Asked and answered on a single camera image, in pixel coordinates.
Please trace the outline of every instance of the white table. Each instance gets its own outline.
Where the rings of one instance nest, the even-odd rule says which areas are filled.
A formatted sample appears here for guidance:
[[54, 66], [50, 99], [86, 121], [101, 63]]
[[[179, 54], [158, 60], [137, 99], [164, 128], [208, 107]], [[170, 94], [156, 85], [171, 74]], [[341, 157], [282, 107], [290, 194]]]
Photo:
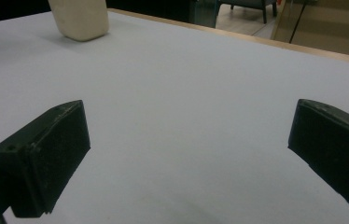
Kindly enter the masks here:
[[297, 100], [349, 112], [349, 63], [109, 13], [61, 37], [50, 13], [0, 21], [0, 142], [84, 101], [91, 151], [51, 215], [8, 223], [349, 223], [287, 149]]

